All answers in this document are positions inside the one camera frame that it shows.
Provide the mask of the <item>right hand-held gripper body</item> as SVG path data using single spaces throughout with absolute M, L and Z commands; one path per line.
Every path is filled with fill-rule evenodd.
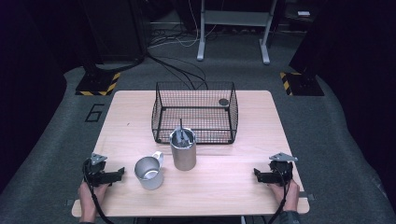
M 293 163 L 297 161 L 298 158 L 279 152 L 271 156 L 270 160 L 269 166 L 273 175 L 272 182 L 280 186 L 288 184 L 293 178 Z

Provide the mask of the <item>steel canister with plunger lid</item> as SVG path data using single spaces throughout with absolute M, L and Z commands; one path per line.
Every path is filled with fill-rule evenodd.
M 183 126 L 179 120 L 177 127 L 169 136 L 174 165 L 180 171 L 189 171 L 196 164 L 196 135 L 193 130 Z

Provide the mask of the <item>steel mug with handle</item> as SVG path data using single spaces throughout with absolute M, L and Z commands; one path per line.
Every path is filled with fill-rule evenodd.
M 134 167 L 134 174 L 144 189 L 154 190 L 163 183 L 163 153 L 154 152 L 151 156 L 141 158 Z

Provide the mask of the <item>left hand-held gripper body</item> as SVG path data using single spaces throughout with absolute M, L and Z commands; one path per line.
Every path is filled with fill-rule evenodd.
M 91 156 L 83 162 L 84 181 L 94 187 L 106 184 L 106 156 L 92 153 Z

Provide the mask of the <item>person's right hand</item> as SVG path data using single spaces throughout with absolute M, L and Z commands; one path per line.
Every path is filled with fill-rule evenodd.
M 286 199 L 283 205 L 283 211 L 297 211 L 300 186 L 294 180 L 289 182 L 287 192 L 284 192 L 284 188 L 277 184 L 268 184 L 268 187 L 274 193 L 278 203 L 282 203 L 282 200 Z

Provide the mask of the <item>white metal stand frame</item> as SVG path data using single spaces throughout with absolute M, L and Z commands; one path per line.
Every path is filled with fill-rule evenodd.
M 201 62 L 205 57 L 205 27 L 207 25 L 236 25 L 262 27 L 264 29 L 263 37 L 259 40 L 262 62 L 265 65 L 270 64 L 270 58 L 267 49 L 267 39 L 270 33 L 277 0 L 270 0 L 271 7 L 268 12 L 246 12 L 246 11 L 223 11 L 209 10 L 205 8 L 205 0 L 201 0 L 200 10 L 200 40 L 196 59 Z

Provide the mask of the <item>black wire mesh basket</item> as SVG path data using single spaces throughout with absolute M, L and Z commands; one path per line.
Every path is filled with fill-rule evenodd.
M 227 106 L 219 99 L 229 101 Z M 232 144 L 238 127 L 238 102 L 229 81 L 164 81 L 156 84 L 151 116 L 154 141 L 168 144 L 171 132 L 183 120 L 198 144 Z

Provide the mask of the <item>dark cabinet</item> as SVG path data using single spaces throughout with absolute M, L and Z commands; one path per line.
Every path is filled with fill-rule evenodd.
M 140 0 L 81 0 L 103 63 L 141 63 L 147 51 Z

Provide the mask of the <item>person's left hand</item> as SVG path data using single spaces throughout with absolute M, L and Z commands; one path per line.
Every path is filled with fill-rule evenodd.
M 100 185 L 99 187 L 93 188 L 93 193 L 95 194 L 99 205 L 102 205 L 107 188 L 108 185 Z M 94 204 L 89 186 L 86 182 L 82 182 L 80 184 L 78 196 L 81 207 L 81 217 L 79 220 L 96 220 L 98 212 Z

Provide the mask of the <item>black yellow striped stand base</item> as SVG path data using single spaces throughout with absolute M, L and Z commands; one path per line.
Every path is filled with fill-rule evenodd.
M 299 73 L 281 72 L 280 77 L 289 96 L 323 96 L 324 92 L 315 78 L 306 78 Z
M 120 73 L 117 74 L 102 74 L 96 77 L 84 76 L 78 83 L 75 95 L 84 96 L 106 96 L 110 95 L 120 78 Z

